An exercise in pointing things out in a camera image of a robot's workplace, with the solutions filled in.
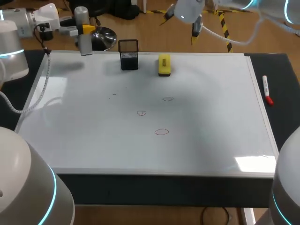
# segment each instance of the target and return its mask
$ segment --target red circle drawing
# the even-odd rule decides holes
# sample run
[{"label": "red circle drawing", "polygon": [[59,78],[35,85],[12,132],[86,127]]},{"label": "red circle drawing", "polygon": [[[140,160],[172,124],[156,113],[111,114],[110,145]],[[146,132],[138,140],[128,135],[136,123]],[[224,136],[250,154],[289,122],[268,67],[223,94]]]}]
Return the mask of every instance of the red circle drawing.
[{"label": "red circle drawing", "polygon": [[173,97],[165,97],[163,98],[164,101],[169,102],[172,101],[174,98]]},{"label": "red circle drawing", "polygon": [[146,111],[137,111],[137,114],[139,115],[139,116],[144,116],[144,115],[146,115]]},{"label": "red circle drawing", "polygon": [[168,133],[169,133],[169,131],[167,129],[159,129],[159,130],[155,131],[156,135],[166,135]]}]

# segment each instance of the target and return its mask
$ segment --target yellow and black tape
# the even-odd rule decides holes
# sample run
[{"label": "yellow and black tape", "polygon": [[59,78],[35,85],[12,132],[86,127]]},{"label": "yellow and black tape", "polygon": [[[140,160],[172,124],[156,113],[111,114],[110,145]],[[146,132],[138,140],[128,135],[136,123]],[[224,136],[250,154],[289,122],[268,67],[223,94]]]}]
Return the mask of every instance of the yellow and black tape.
[{"label": "yellow and black tape", "polygon": [[[33,12],[39,10],[39,8],[26,8],[26,11],[28,12]],[[57,11],[61,12],[61,11],[69,11],[67,8],[58,8]]]},{"label": "yellow and black tape", "polygon": [[[147,10],[147,14],[166,14],[166,10]],[[246,10],[241,10],[241,9],[229,9],[229,10],[217,10],[217,11],[212,11],[212,10],[204,10],[202,13],[250,13],[250,11]]]},{"label": "yellow and black tape", "polygon": [[[225,38],[230,39],[228,28],[226,26],[225,19],[224,19],[224,13],[218,12],[217,15],[219,16],[219,19],[220,19],[220,22],[221,22],[221,25],[222,25],[222,30],[223,30]],[[228,52],[229,53],[233,53],[233,45],[232,45],[232,43],[231,42],[226,42],[226,44],[227,44],[227,50],[228,50]]]}]

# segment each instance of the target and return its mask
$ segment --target marker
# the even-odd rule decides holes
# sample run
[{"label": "marker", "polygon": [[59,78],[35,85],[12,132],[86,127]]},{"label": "marker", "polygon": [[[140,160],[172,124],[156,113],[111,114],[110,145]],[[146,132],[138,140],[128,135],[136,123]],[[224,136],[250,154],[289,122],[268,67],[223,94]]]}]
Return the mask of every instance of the marker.
[{"label": "marker", "polygon": [[266,97],[266,101],[267,101],[268,105],[273,106],[274,103],[270,97],[267,76],[262,77],[262,82],[263,82],[263,90],[264,90],[264,95]]}]

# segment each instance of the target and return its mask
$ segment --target cable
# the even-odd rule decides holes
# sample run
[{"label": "cable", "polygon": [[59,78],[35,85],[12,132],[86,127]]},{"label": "cable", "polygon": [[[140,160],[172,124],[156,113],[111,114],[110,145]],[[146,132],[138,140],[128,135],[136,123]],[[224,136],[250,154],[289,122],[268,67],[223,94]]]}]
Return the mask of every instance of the cable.
[{"label": "cable", "polygon": [[[285,22],[285,25],[286,25],[287,27],[290,27],[290,26],[287,24],[287,22]],[[290,27],[290,28],[292,28],[292,27]],[[297,35],[298,37],[300,37],[300,34],[295,34],[295,35]]]},{"label": "cable", "polygon": [[101,26],[100,20],[96,16],[94,18],[95,18],[95,21],[96,21],[96,25],[97,26]]},{"label": "cable", "polygon": [[[18,113],[18,114],[27,113],[27,112],[33,110],[33,109],[40,103],[40,101],[42,100],[42,98],[43,98],[43,96],[44,96],[44,93],[45,93],[45,91],[46,91],[46,88],[47,88],[47,84],[48,84],[48,79],[49,79],[49,74],[50,74],[50,63],[51,63],[51,60],[50,60],[50,52],[51,52],[51,51],[50,51],[47,47],[44,46],[44,41],[43,41],[43,40],[40,40],[40,39],[37,37],[35,31],[36,31],[36,29],[37,29],[38,26],[41,28],[41,31],[44,32],[44,29],[43,29],[44,24],[39,24],[39,25],[36,25],[36,26],[34,27],[34,29],[33,29],[33,34],[34,34],[34,36],[36,37],[37,41],[41,44],[41,46],[42,46],[44,52],[46,53],[46,55],[47,55],[47,57],[48,57],[48,68],[47,68],[46,80],[45,80],[44,87],[43,87],[43,89],[42,89],[42,93],[40,94],[40,96],[39,96],[39,98],[37,99],[37,101],[35,102],[35,104],[33,104],[31,107],[29,107],[28,109],[25,109],[25,110],[17,110],[17,109],[15,109],[15,108],[13,107],[13,105],[11,104],[10,100],[8,99],[8,97],[7,97],[2,91],[0,91],[0,96],[2,96],[2,97],[4,98],[4,100],[6,101],[8,107],[9,107],[13,112]],[[3,62],[2,62],[1,60],[0,60],[0,62],[1,62],[2,68],[4,68],[3,71],[6,73]]]},{"label": "cable", "polygon": [[30,108],[28,109],[25,109],[25,110],[17,110],[13,107],[13,105],[11,104],[10,100],[8,99],[8,97],[2,92],[0,91],[0,96],[2,96],[4,98],[4,100],[6,101],[6,103],[8,104],[8,107],[15,113],[18,113],[18,114],[22,114],[22,113],[27,113],[31,110],[33,110],[39,103],[40,101],[42,100],[43,96],[44,96],[44,93],[45,93],[45,90],[46,90],[46,87],[47,87],[47,84],[48,84],[48,79],[49,79],[49,74],[50,74],[50,56],[47,55],[48,57],[48,69],[47,69],[47,74],[46,74],[46,80],[45,80],[45,84],[44,84],[44,87],[43,87],[43,90],[42,90],[42,93],[40,94],[38,100],[35,102],[35,104],[33,104]]},{"label": "cable", "polygon": [[[228,210],[225,208],[225,207],[222,207],[222,209],[224,209],[225,213],[226,213],[226,216],[227,216],[227,221],[226,221],[226,224],[225,225],[228,225],[230,220],[232,219],[232,216],[229,214]],[[201,213],[201,216],[200,216],[200,225],[204,225],[204,213],[205,211],[207,210],[207,207],[205,207]]]},{"label": "cable", "polygon": [[274,23],[275,25],[277,25],[278,27],[284,29],[287,32],[296,34],[296,35],[300,35],[300,30],[296,30],[292,27],[286,26],[285,24],[282,24],[280,22],[278,22],[276,19],[272,18],[271,16],[265,15],[265,17],[270,20],[272,23]]},{"label": "cable", "polygon": [[234,43],[234,44],[237,44],[237,45],[248,45],[248,44],[250,44],[250,43],[254,40],[254,38],[256,37],[257,32],[258,32],[258,29],[259,29],[259,26],[260,26],[260,24],[262,23],[262,21],[264,21],[263,17],[261,17],[261,18],[257,21],[252,36],[251,36],[250,39],[249,39],[248,41],[246,41],[246,42],[234,41],[234,40],[225,38],[225,37],[223,37],[223,36],[221,36],[221,35],[218,35],[217,33],[213,32],[213,31],[211,31],[210,29],[208,29],[208,28],[205,27],[205,26],[202,26],[202,28],[203,28],[205,31],[207,31],[209,34],[211,34],[211,35],[213,35],[213,36],[215,36],[215,37],[217,37],[217,38],[219,38],[219,39],[221,39],[221,40],[223,40],[223,41],[231,42],[231,43]]}]

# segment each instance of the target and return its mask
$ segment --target black mat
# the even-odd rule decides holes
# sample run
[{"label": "black mat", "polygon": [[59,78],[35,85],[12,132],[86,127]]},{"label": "black mat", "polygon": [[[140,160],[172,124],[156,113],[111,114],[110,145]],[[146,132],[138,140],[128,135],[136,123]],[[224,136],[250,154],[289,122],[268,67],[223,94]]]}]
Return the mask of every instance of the black mat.
[{"label": "black mat", "polygon": [[[13,107],[17,110],[24,108],[25,102],[31,90],[34,79],[37,76],[39,66],[44,57],[43,50],[25,51],[29,73],[20,79],[4,83],[1,91],[6,94]],[[10,110],[7,103],[0,97],[0,127],[15,130],[20,114]]]},{"label": "black mat", "polygon": [[[14,106],[22,109],[43,58],[43,51],[25,52],[30,74],[3,87]],[[280,150],[300,126],[300,86],[285,54],[251,57],[262,96],[262,76],[268,76],[274,106],[266,105]],[[0,100],[0,126],[15,129],[19,115]],[[187,205],[267,208],[272,179],[59,174],[76,204]]]},{"label": "black mat", "polygon": [[288,137],[300,126],[300,85],[286,54],[245,54],[251,57],[264,99],[263,75],[269,83],[274,105],[264,101],[272,131],[280,151]]}]

